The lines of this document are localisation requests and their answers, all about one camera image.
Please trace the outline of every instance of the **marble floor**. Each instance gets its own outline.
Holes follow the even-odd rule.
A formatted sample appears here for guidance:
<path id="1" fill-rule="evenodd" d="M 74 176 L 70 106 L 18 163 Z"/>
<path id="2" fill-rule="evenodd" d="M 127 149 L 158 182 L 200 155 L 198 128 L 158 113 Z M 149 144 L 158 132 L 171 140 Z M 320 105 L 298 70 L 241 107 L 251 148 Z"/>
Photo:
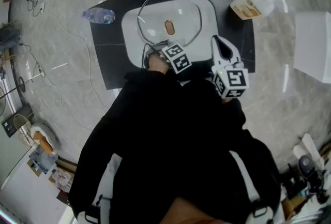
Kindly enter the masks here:
<path id="1" fill-rule="evenodd" d="M 78 160 L 91 130 L 115 98 L 115 93 L 104 86 L 89 23 L 79 17 L 82 10 L 101 1 L 105 0 L 45 0 L 45 13 L 37 17 L 27 11 L 26 0 L 16 0 L 12 5 L 12 18 L 22 25 L 22 41 L 31 45 L 47 76 L 30 82 L 24 97 L 55 130 L 62 144 L 60 155 L 72 161 Z M 289 13 L 275 11 L 266 19 L 254 21 L 256 74 L 242 99 L 245 127 L 270 148 L 281 169 L 294 160 L 291 149 L 304 132 L 310 131 L 319 141 L 328 137 L 331 111 L 330 85 L 293 69 L 295 14 L 330 11 L 331 0 L 286 1 Z M 64 31 L 57 18 L 68 32 L 85 40 L 88 50 L 80 38 Z M 95 91 L 90 84 L 88 52 Z M 27 79 L 35 61 L 28 48 L 20 47 L 18 53 L 18 75 Z M 290 81 L 283 93 L 285 64 L 290 67 Z"/>

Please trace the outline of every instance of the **glass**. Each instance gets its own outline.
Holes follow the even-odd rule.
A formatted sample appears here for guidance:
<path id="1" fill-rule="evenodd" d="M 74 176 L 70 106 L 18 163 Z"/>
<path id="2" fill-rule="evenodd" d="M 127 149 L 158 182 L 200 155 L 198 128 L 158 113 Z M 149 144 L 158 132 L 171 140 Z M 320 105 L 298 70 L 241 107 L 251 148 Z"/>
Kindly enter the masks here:
<path id="1" fill-rule="evenodd" d="M 202 28 L 200 9 L 191 0 L 146 0 L 137 22 L 147 42 L 168 41 L 183 47 L 192 43 Z"/>

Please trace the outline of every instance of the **black countertop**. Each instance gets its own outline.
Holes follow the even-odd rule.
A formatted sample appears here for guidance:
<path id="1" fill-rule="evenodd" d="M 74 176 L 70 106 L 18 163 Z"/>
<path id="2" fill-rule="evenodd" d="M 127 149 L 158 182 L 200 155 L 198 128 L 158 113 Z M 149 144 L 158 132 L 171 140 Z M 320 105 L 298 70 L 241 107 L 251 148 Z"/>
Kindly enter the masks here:
<path id="1" fill-rule="evenodd" d="M 110 25 L 91 23 L 94 46 L 106 89 L 122 88 L 125 84 L 124 75 L 139 70 L 128 58 L 122 32 L 122 18 L 128 11 L 141 7 L 145 1 L 107 0 L 95 6 L 111 9 L 116 14 L 115 21 Z M 242 21 L 229 8 L 233 0 L 209 1 L 215 7 L 219 35 L 239 49 L 245 67 L 249 72 L 255 72 L 253 22 Z M 211 64 L 211 61 L 194 62 L 180 79 L 189 79 L 191 76 L 203 77 L 210 70 Z"/>

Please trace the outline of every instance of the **black jacket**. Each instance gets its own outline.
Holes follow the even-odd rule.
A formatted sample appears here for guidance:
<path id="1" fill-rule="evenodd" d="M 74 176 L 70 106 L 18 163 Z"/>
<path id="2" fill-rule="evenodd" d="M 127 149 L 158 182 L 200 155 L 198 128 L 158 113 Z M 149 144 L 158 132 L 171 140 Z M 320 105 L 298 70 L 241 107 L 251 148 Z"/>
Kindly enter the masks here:
<path id="1" fill-rule="evenodd" d="M 240 155 L 264 202 L 277 209 L 277 167 L 268 148 L 242 129 L 237 99 L 222 104 L 206 80 L 181 87 L 171 74 L 153 71 L 126 79 L 82 150 L 69 194 L 75 216 L 93 202 L 113 153 L 123 159 L 110 223 L 159 223 L 178 196 L 216 219 L 245 222 L 251 203 L 229 150 Z"/>

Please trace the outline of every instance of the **plastic bottle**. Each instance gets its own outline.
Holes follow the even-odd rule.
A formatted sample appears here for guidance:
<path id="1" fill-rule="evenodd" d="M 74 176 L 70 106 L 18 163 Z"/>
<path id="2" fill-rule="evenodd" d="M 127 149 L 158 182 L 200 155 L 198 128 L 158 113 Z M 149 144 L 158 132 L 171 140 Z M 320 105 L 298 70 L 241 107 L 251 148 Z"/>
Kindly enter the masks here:
<path id="1" fill-rule="evenodd" d="M 265 17 L 273 12 L 279 0 L 234 0 L 230 7 L 243 20 Z"/>
<path id="2" fill-rule="evenodd" d="M 112 10 L 97 7 L 83 11 L 82 17 L 91 23 L 110 24 L 115 20 L 115 13 Z"/>

